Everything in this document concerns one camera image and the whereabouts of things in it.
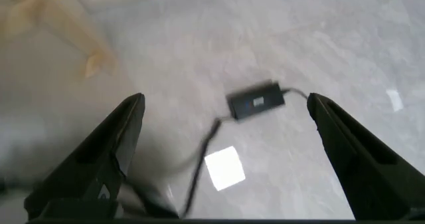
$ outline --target power adapter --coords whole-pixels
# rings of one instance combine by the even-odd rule
[[[277,82],[262,83],[229,94],[227,102],[235,120],[241,120],[285,104],[284,96]]]

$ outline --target marble floor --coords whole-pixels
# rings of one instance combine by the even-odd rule
[[[130,174],[180,209],[201,138],[229,113],[225,94],[268,79],[332,98],[425,173],[421,7],[425,0],[140,0],[93,14],[146,96]],[[353,218],[305,101],[286,102],[224,124],[209,154],[233,147],[244,179],[218,191],[205,168],[191,217]]]

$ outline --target label on adapter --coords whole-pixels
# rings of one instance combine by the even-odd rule
[[[264,104],[264,97],[259,97],[256,98],[252,101],[252,104],[254,105],[254,107],[257,107],[259,105],[263,105]]]

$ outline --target black cable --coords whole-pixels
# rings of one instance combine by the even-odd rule
[[[186,218],[186,216],[191,212],[193,198],[195,197],[195,192],[198,186],[199,175],[201,174],[202,167],[204,165],[204,157],[207,154],[208,146],[210,141],[217,135],[218,129],[221,127],[221,124],[225,120],[229,120],[231,117],[226,118],[215,118],[212,123],[210,132],[205,136],[201,143],[201,152],[199,154],[197,166],[195,172],[192,176],[191,186],[189,188],[189,193],[187,195],[186,203],[183,208],[183,212],[180,214],[180,218]]]
[[[302,92],[301,90],[299,90],[297,88],[284,88],[284,89],[282,89],[282,95],[285,95],[289,92],[295,92],[295,93],[301,95],[306,100],[308,100],[308,95],[306,95],[304,92]]]

